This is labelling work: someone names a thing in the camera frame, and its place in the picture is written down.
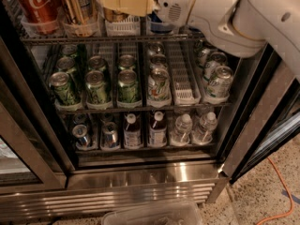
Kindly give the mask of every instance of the refrigerator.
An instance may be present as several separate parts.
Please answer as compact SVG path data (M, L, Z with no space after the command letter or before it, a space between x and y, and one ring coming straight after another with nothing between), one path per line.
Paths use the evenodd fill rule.
M1 0L0 8L0 221L99 214L154 201L214 203L228 183L299 132L299 82L268 44L250 58L227 54L233 71L230 96L212 104L193 52L193 44L203 39L198 31L184 27L153 34L147 18L133 18L126 33L119 29L115 34L112 23L103 21L106 31L92 37L68 37L64 31L30 37L16 0ZM147 95L147 44L154 41L164 45L171 74L171 101L159 108ZM108 61L112 102L107 107L88 105L85 96L71 110L57 104L49 79L69 44L86 49L85 61L97 54ZM141 101L134 107L118 101L117 66L124 54L137 61ZM170 145L176 115L184 111L195 120L208 105L217 115L213 140ZM168 118L162 147L148 145L155 110ZM139 149L124 146L126 113L141 115ZM90 149L82 149L70 132L77 114L86 114L92 123ZM112 114L118 125L119 149L102 147L104 114Z

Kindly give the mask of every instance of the orange cord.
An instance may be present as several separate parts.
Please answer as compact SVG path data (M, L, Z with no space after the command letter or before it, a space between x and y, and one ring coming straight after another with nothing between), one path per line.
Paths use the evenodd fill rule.
M274 164L274 162L271 160L271 158L268 157L268 160L269 162L272 164L273 168L275 169L282 185L284 186L284 188L286 189L288 195L289 195L289 198L290 198L290 202L291 202L291 208L290 208L290 211L287 212L287 213L284 213L284 214L280 214L280 215L276 215L276 216L272 216L272 217L267 217L261 221L259 221L256 225L261 225L263 224L264 222L266 221L269 221L269 220L273 220L273 219L277 219L277 218L284 218L284 217L287 217L288 215L290 215L292 212L293 212L293 198L292 198L292 195L291 195L291 192L289 191L289 189L287 188L278 168L276 167L276 165Z

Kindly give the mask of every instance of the terrazzo floor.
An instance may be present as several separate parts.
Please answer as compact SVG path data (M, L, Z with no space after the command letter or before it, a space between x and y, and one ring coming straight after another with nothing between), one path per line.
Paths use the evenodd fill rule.
M263 225L300 224L300 135L270 156L282 174L294 200L291 215ZM286 195L275 170L265 159L233 185L228 185L216 203L199 209L202 225L253 225L261 219L290 210ZM23 223L26 225L100 225L101 217L60 217L56 221Z

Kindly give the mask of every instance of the beverage cooler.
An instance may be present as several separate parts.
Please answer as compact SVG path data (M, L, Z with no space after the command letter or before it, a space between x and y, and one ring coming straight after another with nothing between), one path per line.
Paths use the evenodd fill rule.
M73 0L45 23L1 1L0 221L214 203L299 131L299 83L267 44L242 59L97 2L83 24Z

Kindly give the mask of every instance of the bottle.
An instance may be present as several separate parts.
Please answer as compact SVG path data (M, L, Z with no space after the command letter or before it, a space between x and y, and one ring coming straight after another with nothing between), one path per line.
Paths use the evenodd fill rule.
M129 113L124 119L124 147L127 149L138 149L142 147L141 139L141 117Z
M212 134L218 125L218 120L214 112L204 114L193 132L193 142L197 144L207 144L213 140Z
M178 116L172 132L172 144L179 146L187 144L189 142L189 133L192 130L192 126L193 123L189 114L185 113Z
M150 114L149 144L151 147L162 147L167 144L167 119L163 112L157 111Z

